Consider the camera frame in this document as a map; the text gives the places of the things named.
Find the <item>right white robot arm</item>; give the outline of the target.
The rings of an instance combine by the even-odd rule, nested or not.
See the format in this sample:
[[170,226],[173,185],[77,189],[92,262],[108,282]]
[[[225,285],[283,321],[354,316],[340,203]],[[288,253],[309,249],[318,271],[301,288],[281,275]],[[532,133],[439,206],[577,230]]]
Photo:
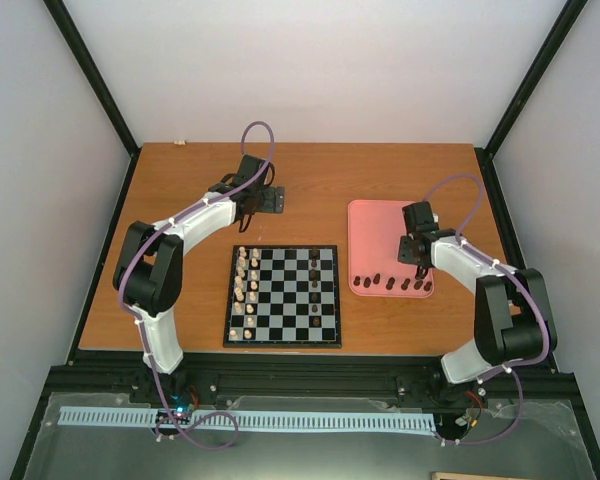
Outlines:
[[447,383],[482,383],[541,363],[555,350],[557,333],[538,270],[502,263],[455,230],[440,228],[427,201],[403,207],[402,214],[406,234],[398,261],[416,267],[419,283],[436,269],[474,295],[473,338],[440,360]]

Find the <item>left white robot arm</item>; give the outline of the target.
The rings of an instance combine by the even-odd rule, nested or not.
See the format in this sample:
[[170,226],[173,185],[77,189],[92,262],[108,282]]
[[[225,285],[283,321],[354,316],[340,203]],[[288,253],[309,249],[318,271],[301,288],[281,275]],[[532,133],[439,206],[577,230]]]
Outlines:
[[234,223],[246,231],[252,216],[262,210],[274,177],[271,162],[245,154],[238,171],[225,175],[198,202],[153,224],[135,221],[126,231],[113,286],[121,307],[134,316],[144,363],[158,372],[152,388],[166,402],[181,400],[188,390],[187,376],[176,369],[183,350],[174,316],[184,257]]

